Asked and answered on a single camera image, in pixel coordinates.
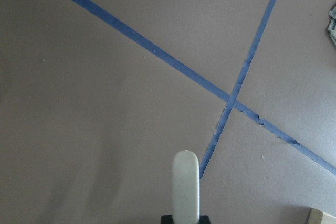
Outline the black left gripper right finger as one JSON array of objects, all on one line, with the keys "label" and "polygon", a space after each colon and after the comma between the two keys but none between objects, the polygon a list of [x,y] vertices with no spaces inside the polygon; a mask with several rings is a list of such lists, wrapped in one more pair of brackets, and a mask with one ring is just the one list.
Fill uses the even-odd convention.
[{"label": "black left gripper right finger", "polygon": [[199,218],[200,218],[199,224],[211,224],[211,221],[208,215],[201,215]]}]

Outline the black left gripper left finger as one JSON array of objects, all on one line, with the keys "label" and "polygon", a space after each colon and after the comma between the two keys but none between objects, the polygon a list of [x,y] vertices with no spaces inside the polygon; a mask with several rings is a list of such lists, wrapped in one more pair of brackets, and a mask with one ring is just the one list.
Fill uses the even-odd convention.
[{"label": "black left gripper left finger", "polygon": [[160,224],[174,224],[172,215],[162,215]]}]

